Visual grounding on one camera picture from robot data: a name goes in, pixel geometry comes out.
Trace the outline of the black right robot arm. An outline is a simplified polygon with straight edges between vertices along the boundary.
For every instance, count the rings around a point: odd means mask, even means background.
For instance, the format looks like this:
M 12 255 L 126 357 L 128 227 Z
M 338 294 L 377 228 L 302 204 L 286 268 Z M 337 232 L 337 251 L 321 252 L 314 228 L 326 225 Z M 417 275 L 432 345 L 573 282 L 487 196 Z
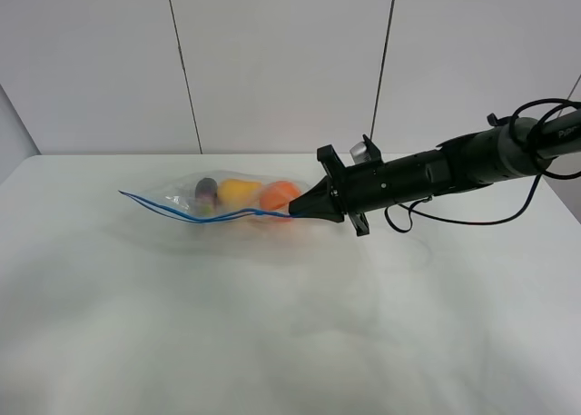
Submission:
M 479 190 L 522 177 L 568 181 L 579 173 L 557 174 L 548 168 L 559 156 L 580 150 L 580 104 L 547 98 L 527 103 L 510 116 L 487 117 L 489 129 L 465 134 L 437 149 L 385 162 L 379 148 L 364 136 L 345 165 L 330 145 L 317 151 L 326 174 L 289 204 L 296 218 L 343 222 L 357 235 L 369 234 L 367 212 L 393 206 L 410 216 L 433 198 Z

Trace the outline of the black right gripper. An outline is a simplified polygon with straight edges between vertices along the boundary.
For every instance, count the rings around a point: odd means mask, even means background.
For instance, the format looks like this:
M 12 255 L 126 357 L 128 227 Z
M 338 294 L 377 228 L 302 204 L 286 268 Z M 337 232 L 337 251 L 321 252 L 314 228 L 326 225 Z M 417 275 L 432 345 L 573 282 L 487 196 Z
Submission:
M 346 166 L 330 145 L 317 150 L 326 172 L 315 186 L 290 203 L 295 218 L 340 223 L 350 218 L 356 234 L 369 233 L 366 213 L 412 202 L 449 187 L 449 166 L 437 150 L 412 154 L 394 161 L 382 160 L 369 138 L 364 143 L 371 159 Z

